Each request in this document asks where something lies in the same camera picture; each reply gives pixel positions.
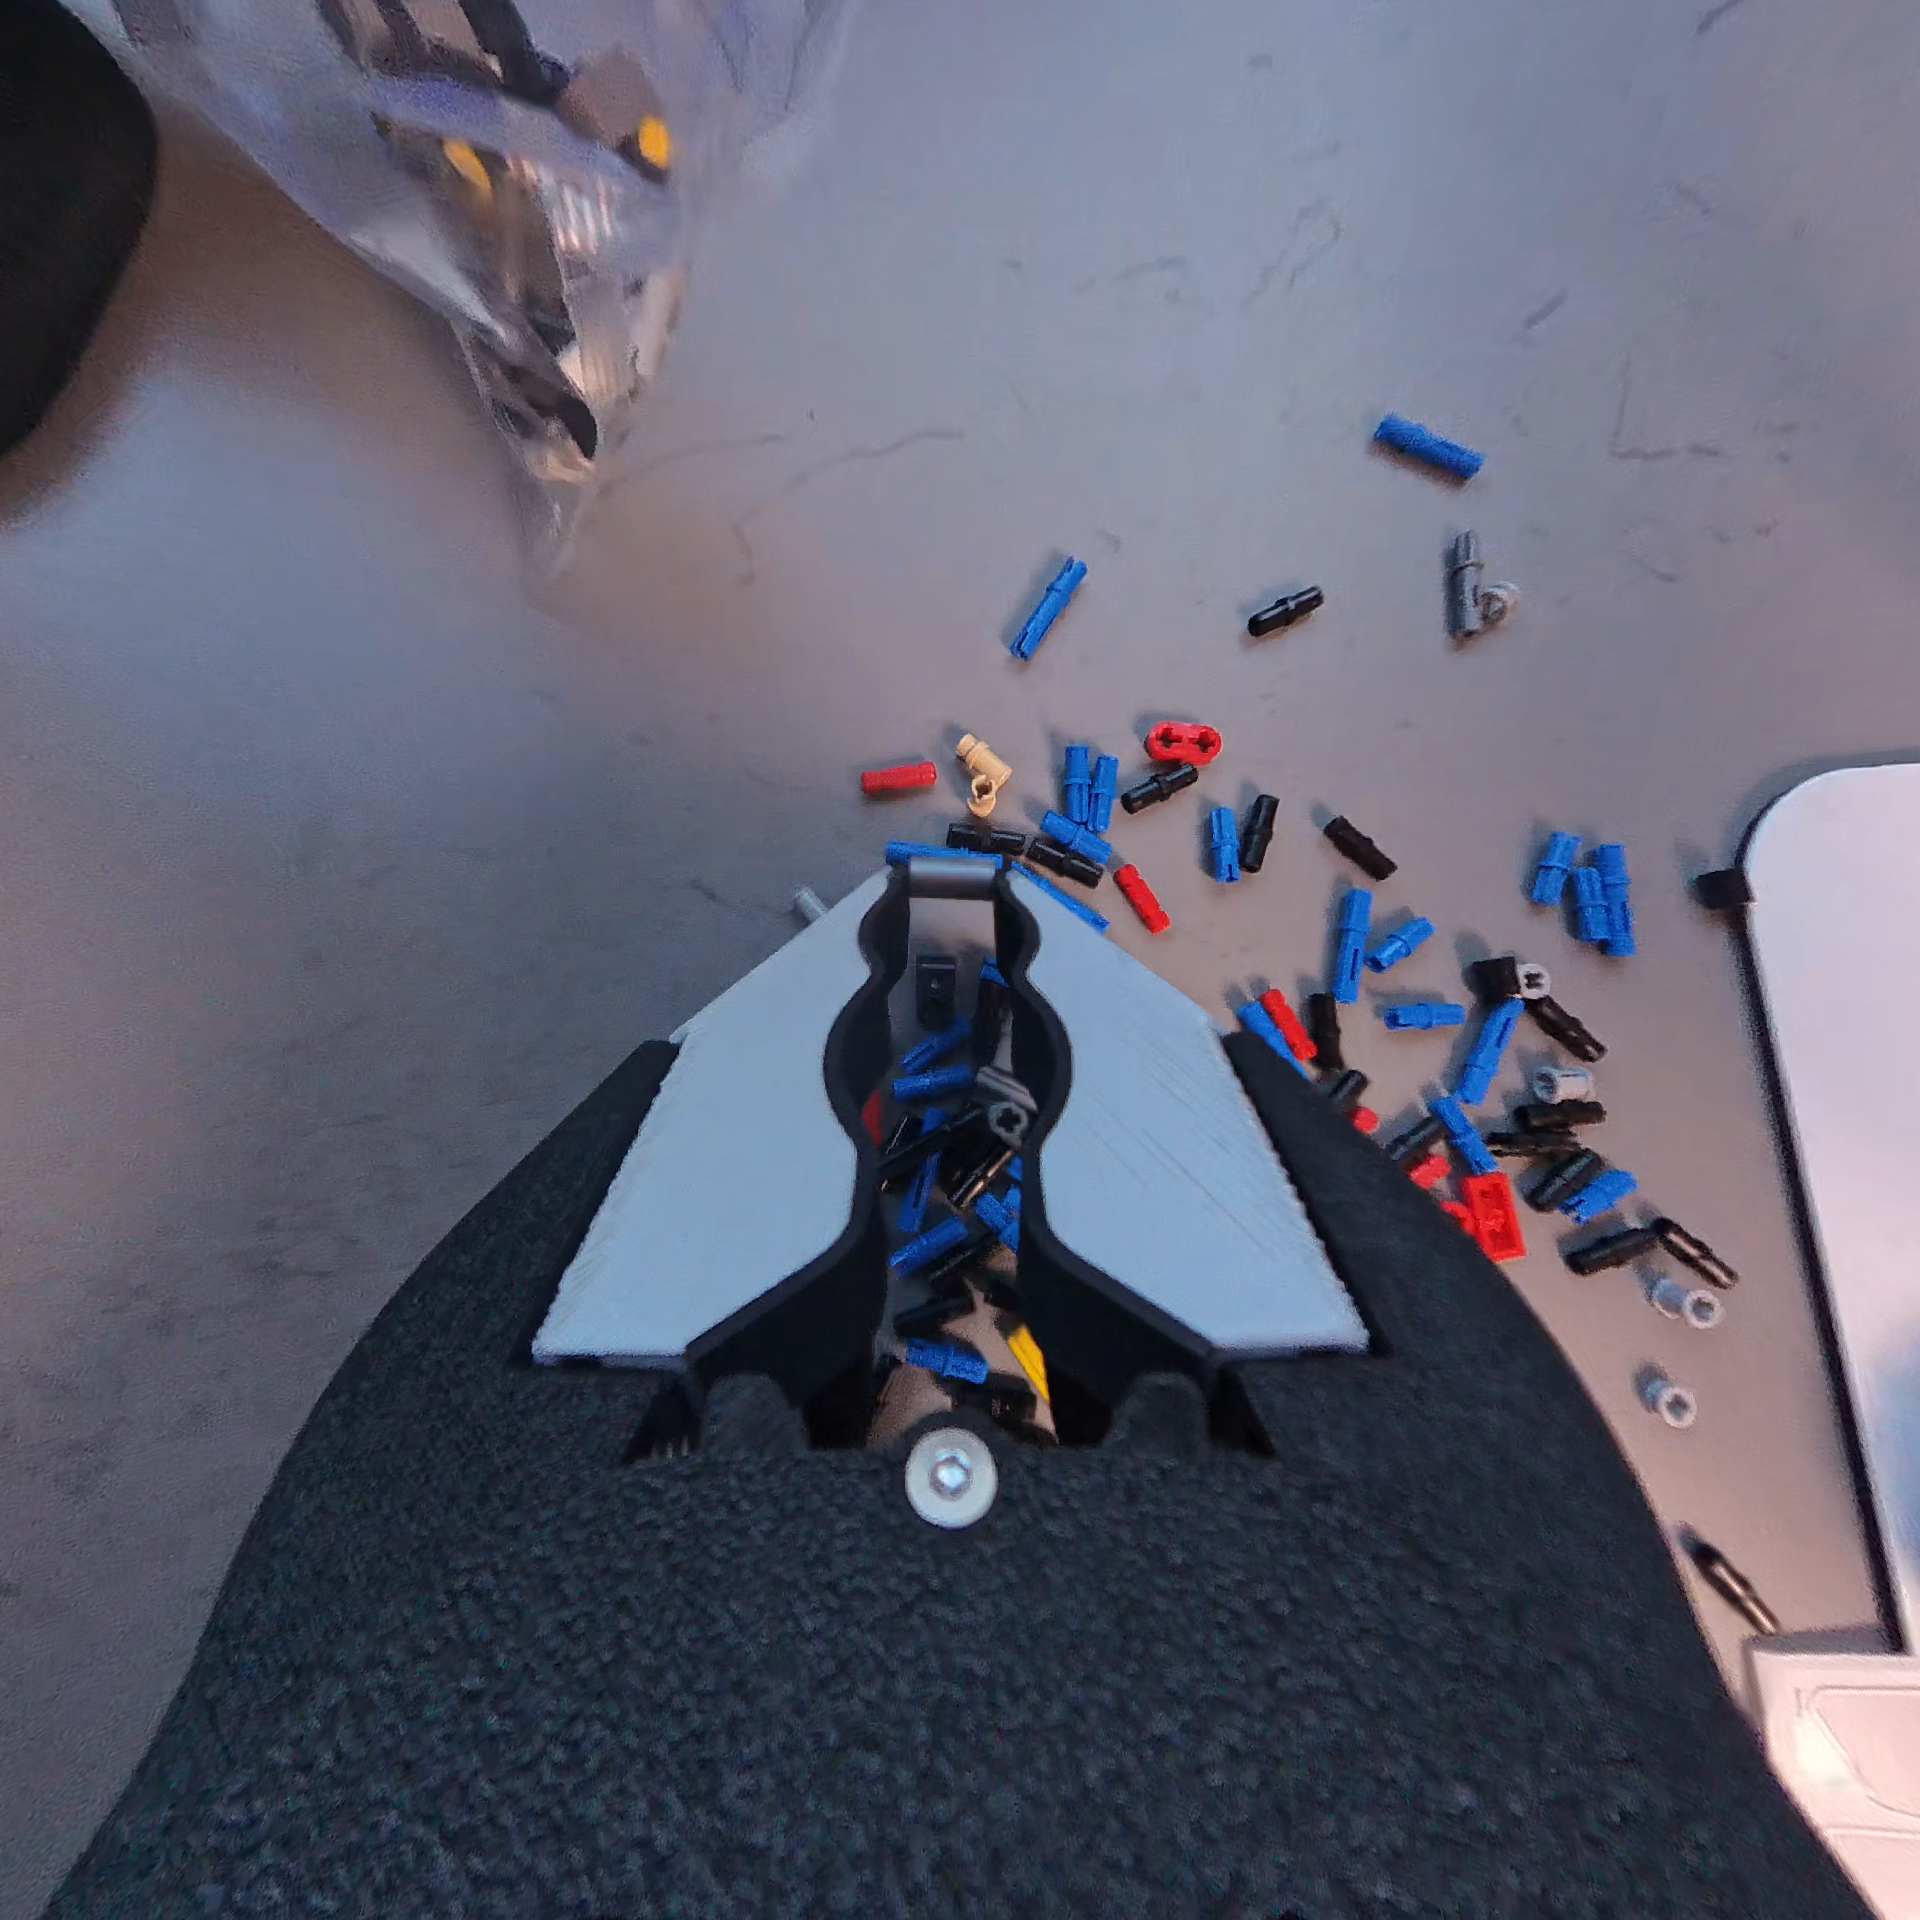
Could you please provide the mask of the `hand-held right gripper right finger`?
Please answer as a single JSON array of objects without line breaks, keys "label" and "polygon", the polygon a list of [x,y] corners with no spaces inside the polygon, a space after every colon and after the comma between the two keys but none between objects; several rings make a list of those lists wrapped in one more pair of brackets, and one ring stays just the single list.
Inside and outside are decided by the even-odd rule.
[{"label": "hand-held right gripper right finger", "polygon": [[1022,873],[995,924],[1039,1100],[1017,1276],[1048,1357],[1368,1352],[1215,1020]]}]

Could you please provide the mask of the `grey desk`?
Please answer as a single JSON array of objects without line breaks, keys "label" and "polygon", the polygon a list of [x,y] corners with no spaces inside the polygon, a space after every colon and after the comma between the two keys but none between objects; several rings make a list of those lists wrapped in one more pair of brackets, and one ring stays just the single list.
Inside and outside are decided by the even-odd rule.
[{"label": "grey desk", "polygon": [[[1400,413],[1466,481],[1374,442]],[[1129,840],[1226,1007],[1313,964],[1346,813],[1442,942],[1538,831],[1608,1136],[1739,1271],[1718,1334],[1518,1272],[1646,1480],[1796,1628],[1874,1570],[1742,952],[1783,785],[1916,751],[1916,5],[860,5],[704,222],[552,597],[440,321],[163,122],[147,241],[4,471],[4,1916],[154,1740],[307,1412],[638,1042],[945,800],[962,730],[1211,718],[1283,821]],[[1479,534],[1505,624],[1451,639]],[[1078,597],[1009,639],[1068,558]],[[1321,585],[1265,639],[1246,617]]]}]

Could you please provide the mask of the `blue toy pin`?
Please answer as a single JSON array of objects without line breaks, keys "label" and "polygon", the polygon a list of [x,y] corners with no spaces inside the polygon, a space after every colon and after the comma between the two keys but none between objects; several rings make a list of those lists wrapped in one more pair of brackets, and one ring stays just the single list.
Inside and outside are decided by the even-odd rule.
[{"label": "blue toy pin", "polygon": [[1040,589],[1035,606],[1024,615],[1024,622],[1009,639],[1009,654],[1016,660],[1026,662],[1035,655],[1049,631],[1058,624],[1058,618],[1078,597],[1086,576],[1089,564],[1078,558],[1068,558],[1064,564],[1058,564],[1048,585]]},{"label": "blue toy pin", "polygon": [[1441,472],[1457,484],[1475,479],[1486,465],[1486,454],[1476,447],[1400,413],[1379,418],[1374,442],[1392,456],[1418,463],[1428,472]]}]

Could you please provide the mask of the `white booklet stand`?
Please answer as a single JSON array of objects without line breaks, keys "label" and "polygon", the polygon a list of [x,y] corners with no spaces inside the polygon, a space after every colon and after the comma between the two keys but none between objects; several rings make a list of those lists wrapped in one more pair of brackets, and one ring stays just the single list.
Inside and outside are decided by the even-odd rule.
[{"label": "white booklet stand", "polygon": [[1745,934],[1900,1637],[1918,1633],[1918,765],[1814,774],[1745,842]]}]

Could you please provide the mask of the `pile of small toy parts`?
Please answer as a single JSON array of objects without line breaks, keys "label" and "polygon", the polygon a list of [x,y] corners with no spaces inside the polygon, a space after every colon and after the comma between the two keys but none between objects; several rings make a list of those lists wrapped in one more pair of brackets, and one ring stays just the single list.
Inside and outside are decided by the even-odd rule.
[{"label": "pile of small toy parts", "polygon": [[[1168,911],[1138,868],[1114,856],[1114,812],[1138,813],[1191,788],[1202,765],[1155,762],[1151,774],[1120,785],[1118,756],[1073,741],[1064,744],[1060,804],[1026,829],[993,815],[1007,767],[991,746],[962,736],[956,756],[967,767],[970,815],[950,825],[945,855],[1024,873],[1095,932],[1111,930],[1090,900],[1108,873],[1115,895],[1128,900],[1145,930],[1168,927]],[[1236,1021],[1266,1057],[1298,1066],[1358,1130],[1374,1136],[1379,1114],[1362,1104],[1369,1079],[1339,1054],[1338,1012],[1358,1002],[1366,976],[1409,957],[1433,927],[1414,918],[1374,936],[1369,916],[1371,898],[1362,888],[1338,908],[1338,978],[1326,992],[1289,1002],[1283,990],[1272,988],[1248,998]],[[884,1086],[865,1109],[881,1150],[881,1196],[894,1200],[881,1214],[890,1236],[890,1281],[922,1287],[929,1295],[929,1302],[900,1309],[896,1337],[911,1348],[913,1365],[976,1391],[995,1417],[1039,1433],[1043,1423],[1033,1408],[1049,1400],[1049,1384],[1031,1326],[1016,1319],[999,1337],[1016,1365],[1009,1378],[991,1359],[962,1357],[967,1337],[947,1330],[974,1308],[974,1284],[985,1288],[991,1304],[1019,1311],[1014,1262],[1019,1253],[1026,1117],[1011,1090],[1016,1073],[1004,1062],[1011,1047],[1007,983],[999,961],[983,956],[966,1012],[958,959],[934,949],[916,952],[913,981],[916,1039],[899,1050]],[[1587,1066],[1538,1070],[1529,1081],[1532,1094],[1507,1127],[1476,1120],[1526,1024],[1550,1028],[1584,1065],[1601,1057],[1601,1045],[1550,996],[1547,973],[1532,961],[1495,957],[1476,964],[1475,993],[1472,1045],[1449,1092],[1432,1094],[1425,1114],[1385,1140],[1383,1152],[1414,1184],[1433,1192],[1484,1255],[1512,1263],[1526,1256],[1527,1246],[1505,1160],[1545,1162],[1544,1186],[1529,1204],[1575,1224],[1596,1220],[1636,1186],[1580,1137],[1582,1127],[1603,1117]]]}]

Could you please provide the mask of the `white sticker sheet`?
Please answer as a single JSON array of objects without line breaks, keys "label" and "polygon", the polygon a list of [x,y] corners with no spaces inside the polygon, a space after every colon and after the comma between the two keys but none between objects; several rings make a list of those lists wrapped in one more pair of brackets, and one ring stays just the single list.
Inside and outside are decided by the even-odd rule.
[{"label": "white sticker sheet", "polygon": [[1768,1761],[1864,1897],[1918,1916],[1918,1660],[1862,1633],[1752,1638]]}]

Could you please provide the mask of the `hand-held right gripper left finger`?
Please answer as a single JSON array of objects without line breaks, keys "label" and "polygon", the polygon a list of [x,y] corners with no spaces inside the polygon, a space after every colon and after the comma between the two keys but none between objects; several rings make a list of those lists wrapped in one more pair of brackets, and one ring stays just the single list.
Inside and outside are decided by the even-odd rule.
[{"label": "hand-held right gripper left finger", "polygon": [[862,1104],[892,1057],[908,887],[862,882],[708,1000],[536,1332],[536,1359],[843,1374],[888,1293]]}]

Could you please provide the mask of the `clear plastic bag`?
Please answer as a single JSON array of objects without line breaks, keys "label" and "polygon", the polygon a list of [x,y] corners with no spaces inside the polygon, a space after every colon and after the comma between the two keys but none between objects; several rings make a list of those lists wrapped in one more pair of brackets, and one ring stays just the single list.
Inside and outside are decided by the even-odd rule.
[{"label": "clear plastic bag", "polygon": [[120,1],[136,65],[436,311],[532,578],[630,465],[706,210],[836,69],[840,1]]}]

